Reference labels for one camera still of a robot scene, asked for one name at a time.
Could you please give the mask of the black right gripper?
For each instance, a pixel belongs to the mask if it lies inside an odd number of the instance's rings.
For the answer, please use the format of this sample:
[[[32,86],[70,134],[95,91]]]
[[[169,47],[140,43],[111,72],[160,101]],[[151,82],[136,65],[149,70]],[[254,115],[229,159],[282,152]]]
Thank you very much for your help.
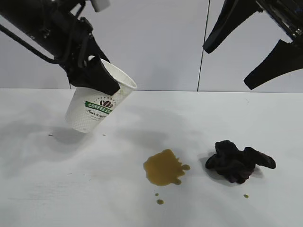
[[[212,53],[234,29],[257,12],[257,4],[295,43],[303,42],[302,0],[225,0],[203,49]],[[279,40],[270,54],[243,82],[249,89],[255,89],[272,79],[302,68],[303,48]]]

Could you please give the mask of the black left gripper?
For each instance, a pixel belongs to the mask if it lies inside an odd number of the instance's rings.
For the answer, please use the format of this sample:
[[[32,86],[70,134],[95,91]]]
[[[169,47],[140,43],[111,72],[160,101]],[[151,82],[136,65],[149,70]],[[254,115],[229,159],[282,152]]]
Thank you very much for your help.
[[[69,83],[114,95],[120,86],[101,61],[103,52],[92,34],[92,24],[85,17],[54,14],[54,25],[62,42],[62,54],[55,59],[67,71]]]

